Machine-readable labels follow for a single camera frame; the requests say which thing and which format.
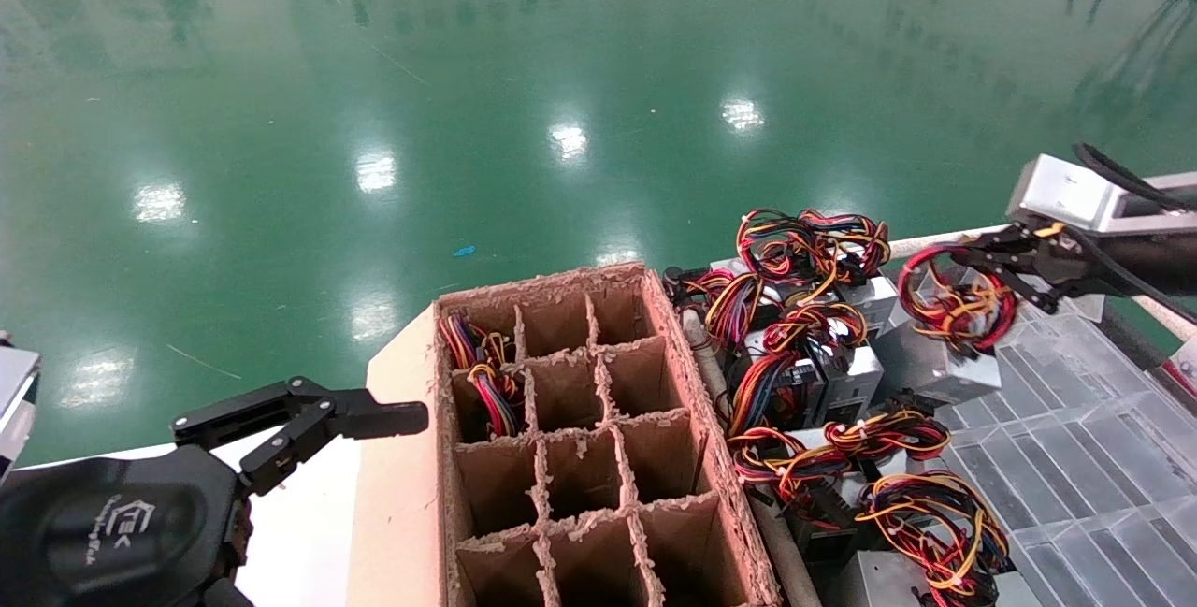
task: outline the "green epoxy floor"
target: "green epoxy floor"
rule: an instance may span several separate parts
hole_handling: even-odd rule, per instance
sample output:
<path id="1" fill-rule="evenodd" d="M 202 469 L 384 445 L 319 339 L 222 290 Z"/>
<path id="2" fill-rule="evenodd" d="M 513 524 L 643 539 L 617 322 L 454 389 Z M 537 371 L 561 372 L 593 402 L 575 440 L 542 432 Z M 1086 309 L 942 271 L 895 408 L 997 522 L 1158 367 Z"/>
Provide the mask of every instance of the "green epoxy floor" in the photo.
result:
<path id="1" fill-rule="evenodd" d="M 998 223 L 1077 139 L 1191 169 L 1191 26 L 1122 57 L 1163 1 L 0 0 L 25 461 L 361 384 L 445 291 L 729 256 L 748 207 L 907 237 Z"/>

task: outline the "cardboard box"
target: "cardboard box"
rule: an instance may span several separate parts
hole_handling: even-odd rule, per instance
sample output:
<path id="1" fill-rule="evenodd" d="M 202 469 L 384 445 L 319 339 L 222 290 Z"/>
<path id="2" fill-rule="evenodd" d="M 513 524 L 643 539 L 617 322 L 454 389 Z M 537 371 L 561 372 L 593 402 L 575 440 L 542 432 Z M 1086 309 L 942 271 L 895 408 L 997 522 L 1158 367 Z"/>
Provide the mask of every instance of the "cardboard box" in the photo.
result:
<path id="1" fill-rule="evenodd" d="M 524 430 L 488 439 L 436 320 L 514 336 Z M 370 363 L 423 436 L 364 442 L 350 607 L 780 605 L 658 279 L 578 269 L 440 297 Z"/>

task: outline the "black cable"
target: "black cable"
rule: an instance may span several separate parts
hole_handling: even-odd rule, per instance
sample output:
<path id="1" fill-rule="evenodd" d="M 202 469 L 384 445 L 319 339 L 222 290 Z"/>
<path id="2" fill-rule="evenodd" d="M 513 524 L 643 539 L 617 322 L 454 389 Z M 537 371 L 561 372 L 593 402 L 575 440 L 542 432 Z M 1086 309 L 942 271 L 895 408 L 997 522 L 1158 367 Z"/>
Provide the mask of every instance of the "black cable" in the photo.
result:
<path id="1" fill-rule="evenodd" d="M 1086 233 L 1081 232 L 1080 229 L 1074 229 L 1071 226 L 1064 226 L 1064 232 L 1069 237 L 1073 237 L 1073 239 L 1076 241 L 1078 245 L 1081 245 L 1081 249 L 1083 249 L 1086 253 L 1089 253 L 1090 256 L 1094 257 L 1096 262 L 1099 262 L 1099 265 L 1106 267 L 1107 271 L 1111 271 L 1111 273 L 1113 273 L 1123 283 L 1126 283 L 1129 286 L 1137 290 L 1138 293 L 1141 293 L 1142 296 L 1149 297 L 1149 299 L 1159 303 L 1160 305 L 1163 305 L 1163 308 L 1167 308 L 1168 310 L 1179 314 L 1179 316 L 1184 317 L 1186 322 L 1197 327 L 1197 314 L 1193 314 L 1191 310 L 1189 310 L 1184 305 L 1178 303 L 1175 299 L 1173 299 L 1171 296 L 1153 287 L 1150 284 L 1147 284 L 1140 278 L 1140 275 L 1131 273 L 1122 263 L 1114 261 L 1114 259 L 1110 256 L 1110 254 L 1106 254 L 1098 245 L 1098 243 L 1093 239 L 1093 237 L 1089 237 Z"/>
<path id="2" fill-rule="evenodd" d="M 1073 144 L 1073 152 L 1076 154 L 1077 160 L 1081 160 L 1081 164 L 1084 164 L 1086 168 L 1089 168 L 1099 177 L 1111 182 L 1111 184 L 1119 186 L 1119 188 L 1136 194 L 1141 199 L 1149 199 L 1149 201 L 1163 207 L 1163 210 L 1186 210 L 1185 204 L 1180 202 L 1179 199 L 1172 198 L 1169 194 L 1163 193 L 1163 190 L 1156 189 L 1154 186 L 1148 184 L 1148 182 L 1140 180 L 1129 169 L 1114 163 L 1110 156 L 1089 146 L 1089 144 Z"/>

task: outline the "clear plastic tray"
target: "clear plastic tray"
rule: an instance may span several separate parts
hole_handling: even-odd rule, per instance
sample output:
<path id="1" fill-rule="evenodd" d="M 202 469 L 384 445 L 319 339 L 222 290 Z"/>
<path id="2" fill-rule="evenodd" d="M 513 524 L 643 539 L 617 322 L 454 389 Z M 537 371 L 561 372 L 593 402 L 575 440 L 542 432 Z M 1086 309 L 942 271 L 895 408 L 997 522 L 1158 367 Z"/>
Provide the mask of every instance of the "clear plastic tray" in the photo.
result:
<path id="1" fill-rule="evenodd" d="M 937 412 L 1039 601 L 1197 605 L 1197 419 L 1081 312 L 1020 315 L 1002 390 Z"/>

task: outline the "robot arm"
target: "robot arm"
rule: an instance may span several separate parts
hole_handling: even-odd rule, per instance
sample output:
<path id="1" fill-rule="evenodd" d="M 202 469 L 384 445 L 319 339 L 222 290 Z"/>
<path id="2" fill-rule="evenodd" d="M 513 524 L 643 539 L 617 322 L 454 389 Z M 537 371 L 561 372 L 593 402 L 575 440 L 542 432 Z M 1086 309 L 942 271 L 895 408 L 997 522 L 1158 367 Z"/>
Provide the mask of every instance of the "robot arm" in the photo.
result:
<path id="1" fill-rule="evenodd" d="M 334 437 L 427 429 L 424 403 L 377 403 L 294 377 L 175 419 L 172 453 L 16 472 L 0 488 L 0 607 L 253 607 L 235 587 L 263 496 Z M 282 427 L 233 471 L 211 449 Z M 304 526 L 308 522 L 297 521 Z"/>
<path id="2" fill-rule="evenodd" d="M 1065 296 L 1149 296 L 1197 323 L 1168 296 L 1197 296 L 1197 172 L 1142 181 L 1088 144 L 1074 151 L 1082 164 L 1031 160 L 1007 210 L 1013 226 L 962 244 L 954 261 L 999 274 L 1047 312 Z"/>

